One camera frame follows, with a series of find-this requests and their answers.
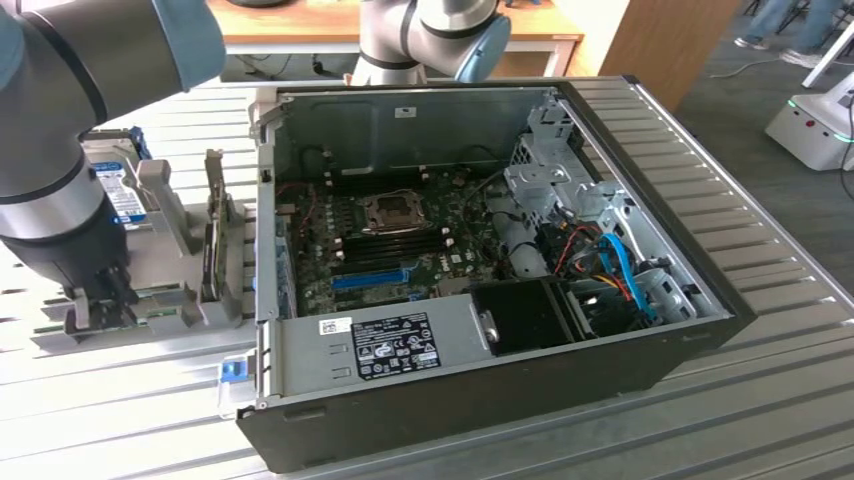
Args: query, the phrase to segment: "robotic arm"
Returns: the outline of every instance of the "robotic arm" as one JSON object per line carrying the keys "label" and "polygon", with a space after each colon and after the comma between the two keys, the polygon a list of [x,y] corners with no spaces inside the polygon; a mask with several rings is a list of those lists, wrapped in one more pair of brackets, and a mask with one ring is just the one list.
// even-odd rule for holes
{"label": "robotic arm", "polygon": [[78,0],[15,17],[0,8],[0,240],[87,307],[68,333],[132,322],[136,302],[124,227],[79,138],[225,61],[205,0]]}
{"label": "robotic arm", "polygon": [[363,0],[351,85],[425,83],[427,65],[458,82],[490,76],[510,40],[497,0]]}
{"label": "robotic arm", "polygon": [[[354,85],[490,75],[510,38],[497,0],[363,0]],[[205,0],[76,0],[0,8],[0,241],[76,303],[70,334],[131,324],[124,227],[80,136],[217,76],[226,50]]]}

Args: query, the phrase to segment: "slatted aluminum surface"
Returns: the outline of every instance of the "slatted aluminum surface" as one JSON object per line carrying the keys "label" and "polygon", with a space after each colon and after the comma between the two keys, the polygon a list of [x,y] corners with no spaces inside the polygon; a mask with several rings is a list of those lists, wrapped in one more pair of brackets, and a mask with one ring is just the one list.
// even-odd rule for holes
{"label": "slatted aluminum surface", "polygon": [[[621,78],[573,83],[760,319],[646,392],[286,478],[854,474],[850,297],[645,91]],[[271,478],[215,408],[217,364],[253,342],[245,326],[59,357],[20,344],[0,353],[0,478]]]}

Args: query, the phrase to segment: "jeans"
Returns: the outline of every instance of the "jeans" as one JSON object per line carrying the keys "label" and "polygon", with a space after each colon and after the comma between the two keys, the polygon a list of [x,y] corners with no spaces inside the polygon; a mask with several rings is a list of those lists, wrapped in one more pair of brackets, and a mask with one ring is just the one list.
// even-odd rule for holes
{"label": "jeans", "polygon": [[[750,27],[744,39],[752,43],[760,43],[762,39],[777,30],[784,22],[789,8],[796,0],[769,0],[757,17],[750,22]],[[798,33],[792,49],[798,53],[813,53],[822,45],[825,35],[833,27],[834,12],[842,7],[845,0],[813,0],[806,23]]]}

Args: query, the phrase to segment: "wire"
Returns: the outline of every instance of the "wire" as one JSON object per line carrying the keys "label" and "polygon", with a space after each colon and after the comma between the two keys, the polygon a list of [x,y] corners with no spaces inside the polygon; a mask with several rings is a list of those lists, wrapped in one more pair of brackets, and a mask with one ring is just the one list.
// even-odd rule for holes
{"label": "wire", "polygon": [[[247,55],[250,57],[250,59],[263,62],[265,60],[267,60],[270,58],[270,55],[267,55],[263,59],[258,59],[251,55]],[[265,70],[262,70],[258,65],[255,65],[255,63],[253,63],[251,61],[249,61],[247,59],[245,59],[245,55],[235,55],[237,59],[241,61],[241,63],[243,63],[247,67],[250,67],[253,70],[255,70],[257,72],[262,73],[267,78],[270,78],[271,80],[275,80],[277,78],[279,78],[279,75],[282,75],[285,73],[285,70],[289,68],[289,63],[291,63],[291,57],[294,55],[289,54],[289,57],[285,60],[285,66],[282,67],[282,69],[274,73],[273,75],[270,73],[267,73]]]}
{"label": "wire", "polygon": [[636,297],[636,303],[638,304],[638,308],[644,313],[646,313],[650,319],[654,319],[656,310],[653,310],[649,303],[646,302],[646,296],[644,295],[644,292],[641,291],[641,288],[636,283],[636,279],[632,276],[632,265],[629,264],[629,253],[626,253],[626,247],[624,246],[624,243],[621,242],[620,237],[613,233],[604,234],[601,238],[604,241],[612,244],[612,246],[614,247],[614,250],[617,251],[617,258],[620,259],[620,267],[624,271],[626,285],[629,286],[629,291],[632,292],[633,297]]}
{"label": "wire", "polygon": [[285,73],[285,70],[289,68],[289,63],[291,63],[293,56],[294,54],[289,54],[289,58],[285,59],[285,65],[282,65],[282,70],[279,70],[275,75],[271,75],[270,78],[279,78],[279,75]]}
{"label": "wire", "polygon": [[525,247],[526,245],[539,252],[539,247],[534,242],[522,242],[522,243],[517,243],[515,247],[513,247],[513,250],[510,250],[510,253],[507,254],[507,256],[511,257],[513,254],[517,253],[519,248]]}
{"label": "wire", "polygon": [[617,286],[617,284],[612,280],[609,280],[606,277],[604,277],[602,275],[594,275],[593,278],[596,278],[601,282],[608,283],[609,285],[612,285],[614,288],[617,288],[620,290],[620,287]]}
{"label": "wire", "polygon": [[459,153],[457,154],[457,159],[454,160],[454,163],[462,163],[463,158],[466,157],[466,153],[470,150],[481,150],[483,152],[486,152],[486,154],[493,158],[493,160],[501,160],[501,155],[497,155],[495,152],[490,149],[490,147],[487,147],[486,145],[481,145],[479,143],[475,143],[473,145],[467,145],[465,146]]}
{"label": "wire", "polygon": [[632,294],[629,293],[629,290],[626,290],[626,286],[622,284],[617,277],[609,278],[605,275],[594,275],[593,278],[612,285],[617,290],[620,290],[620,293],[624,295],[626,300],[632,302]]}
{"label": "wire", "polygon": [[614,276],[612,276],[612,280],[614,280],[614,283],[617,283],[617,288],[620,288],[620,291],[624,292],[626,300],[632,301],[632,293],[629,293],[629,289],[626,288],[626,285],[624,285],[624,282],[621,282],[620,278]]}
{"label": "wire", "polygon": [[291,187],[305,187],[306,184],[301,183],[301,182],[294,182],[294,183],[286,183],[279,187],[279,190],[277,190],[277,197],[282,195],[282,193],[285,193],[285,191],[291,188]]}
{"label": "wire", "polygon": [[[716,74],[716,75],[709,75],[709,78],[733,78],[738,75],[742,74],[742,72],[745,70],[748,70],[750,67],[756,66],[756,65],[762,65],[764,63],[774,63],[774,62],[782,62],[782,59],[780,58],[773,58],[772,60],[760,60],[758,62],[750,62],[746,63],[745,65],[742,65],[737,70],[734,70],[730,73],[722,73],[722,74]],[[840,61],[834,61],[833,62],[834,65],[845,65],[848,67],[854,67],[854,63],[845,63],[845,62],[840,62]]]}
{"label": "wire", "polygon": [[401,271],[403,272],[403,278],[406,280],[406,283],[410,283],[410,275],[413,274],[413,270],[415,270],[421,266],[421,264],[422,264],[422,259],[419,258],[418,262],[415,262],[415,265],[401,269]]}
{"label": "wire", "polygon": [[309,192],[311,193],[311,207],[309,207],[309,213],[306,214],[306,218],[303,218],[303,221],[299,224],[301,234],[306,230],[306,226],[309,225],[309,220],[311,219],[311,216],[315,213],[315,207],[318,206],[318,194],[315,192],[315,189],[311,188],[311,185],[309,185]]}
{"label": "wire", "polygon": [[466,195],[466,198],[463,198],[463,206],[466,206],[466,204],[469,203],[469,201],[471,200],[471,197],[475,196],[475,194],[483,190],[483,188],[495,181],[495,179],[505,173],[505,169],[502,168],[501,170],[493,172],[493,174],[486,177],[486,180],[483,180],[483,182],[481,182],[481,184],[475,187],[475,189],[469,192],[469,195]]}
{"label": "wire", "polygon": [[489,215],[491,215],[491,216],[506,215],[507,216],[507,220],[510,220],[511,222],[517,222],[517,223],[522,223],[525,221],[525,219],[519,215],[517,215],[515,213],[506,212],[505,210],[498,210],[495,212],[489,212]]}
{"label": "wire", "polygon": [[717,74],[717,75],[709,75],[709,78],[733,78],[737,75],[741,75],[741,73],[748,70],[750,67],[753,67],[754,65],[762,65],[764,63],[774,63],[781,61],[780,58],[774,58],[772,60],[761,60],[758,62],[750,62],[746,63],[745,65],[742,65],[738,70],[730,72],[730,73],[724,73],[724,74]]}
{"label": "wire", "polygon": [[277,190],[277,197],[281,196],[282,193],[285,193],[285,191],[291,187],[307,187],[309,192],[311,193],[311,207],[309,207],[309,213],[306,214],[306,217],[303,218],[303,221],[299,224],[299,233],[303,233],[303,230],[306,230],[306,225],[309,225],[309,220],[311,219],[311,215],[314,215],[315,213],[315,207],[318,206],[318,194],[315,193],[315,189],[311,188],[311,185],[309,185],[307,183],[295,182],[295,183],[286,183],[279,187],[279,190]]}
{"label": "wire", "polygon": [[471,232],[471,226],[469,225],[469,222],[466,221],[466,216],[467,216],[466,215],[466,209],[469,207],[469,202],[471,201],[471,198],[478,194],[478,192],[481,190],[483,190],[483,188],[486,188],[486,186],[490,183],[493,183],[495,181],[495,179],[502,175],[503,172],[505,172],[505,169],[501,169],[501,170],[495,171],[489,177],[486,177],[486,180],[483,180],[483,182],[481,182],[481,184],[475,187],[475,189],[471,192],[469,192],[466,197],[463,197],[463,202],[461,204],[461,210],[463,212],[463,227],[466,228],[466,235],[469,235],[469,238],[471,238],[474,240],[474,242],[478,244],[478,246],[481,247],[482,250],[486,249],[486,245],[483,244],[481,239],[475,236],[475,234]]}
{"label": "wire", "polygon": [[573,233],[570,234],[570,238],[566,241],[566,247],[563,247],[563,253],[561,254],[561,259],[558,260],[558,265],[555,266],[555,272],[554,274],[557,275],[558,272],[561,271],[561,268],[563,267],[563,260],[566,259],[566,254],[570,253],[570,247],[573,246],[573,240],[576,239],[576,235],[578,235],[582,231],[586,230],[593,230],[596,232],[601,232],[598,227],[594,227],[593,225],[580,225],[578,227],[576,227],[576,230],[573,230]]}

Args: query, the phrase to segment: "blue latch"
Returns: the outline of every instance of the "blue latch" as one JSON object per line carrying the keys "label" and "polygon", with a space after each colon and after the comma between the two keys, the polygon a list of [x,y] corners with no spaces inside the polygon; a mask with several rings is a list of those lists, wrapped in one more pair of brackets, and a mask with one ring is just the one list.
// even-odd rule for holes
{"label": "blue latch", "polygon": [[250,363],[246,360],[231,360],[223,362],[223,373],[221,382],[245,382],[250,379]]}

